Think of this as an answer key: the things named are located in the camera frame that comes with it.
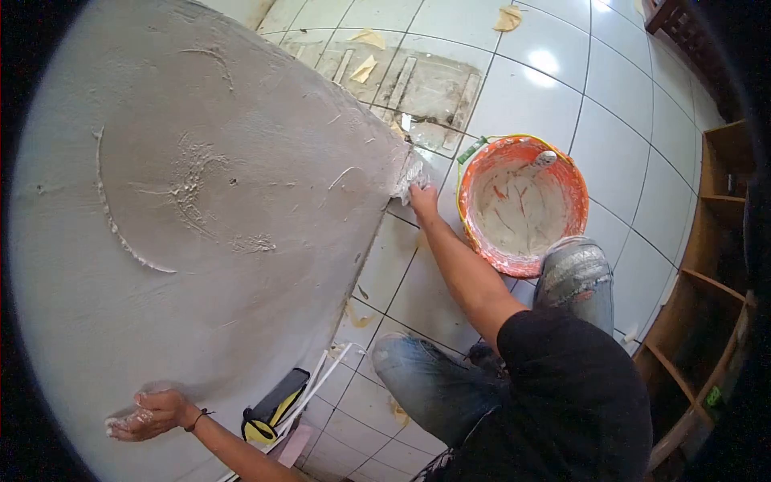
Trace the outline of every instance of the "wooden furniture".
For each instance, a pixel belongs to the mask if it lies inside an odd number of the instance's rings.
[[[712,87],[720,115],[727,120],[741,117],[739,98],[712,38],[699,23],[690,0],[648,0],[652,13],[645,20],[651,35],[661,29],[688,56]]]
[[[678,277],[634,357],[651,399],[654,480],[671,480],[671,464],[664,462],[678,456],[690,433],[713,427],[705,399],[713,386],[728,396],[726,380],[741,366],[752,315],[744,294],[742,220],[754,163],[745,122],[706,131],[702,152],[699,201]],[[668,469],[657,478],[659,466]]]

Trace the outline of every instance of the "knee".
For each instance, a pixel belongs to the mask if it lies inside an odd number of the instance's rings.
[[[372,347],[372,366],[380,373],[394,360],[400,359],[402,353],[412,346],[413,337],[405,333],[386,333],[375,341]]]

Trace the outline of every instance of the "orange bucket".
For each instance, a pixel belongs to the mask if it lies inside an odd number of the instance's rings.
[[[556,161],[546,167],[534,163],[549,150]],[[458,170],[456,201],[464,231],[474,251],[496,270],[537,278],[551,244],[584,233],[586,183],[573,160],[549,143],[528,134],[503,137],[476,154],[462,179],[460,164]]]

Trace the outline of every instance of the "black t-shirt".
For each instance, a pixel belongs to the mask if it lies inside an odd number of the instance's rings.
[[[648,392],[612,337],[554,308],[517,313],[497,341],[511,398],[482,418],[442,480],[642,480]]]

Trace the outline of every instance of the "dirty floor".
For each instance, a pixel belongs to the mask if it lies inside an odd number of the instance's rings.
[[[409,134],[442,186],[439,209],[461,235],[453,160],[476,137],[530,133],[568,152],[591,197],[586,234],[614,267],[614,335],[631,355],[685,250],[701,131],[724,122],[667,39],[644,31],[633,0],[514,4],[522,23],[501,34],[492,30],[501,0],[277,0],[257,32],[387,123],[410,114]],[[362,28],[385,48],[348,40]],[[350,80],[369,56],[377,63],[367,81]],[[461,358],[477,341],[419,231],[412,212],[392,203],[337,342],[370,346],[382,333],[411,332]],[[532,302],[533,280],[506,282]],[[404,482],[445,448],[394,410],[357,354],[304,421],[316,430],[297,465],[322,482]]]

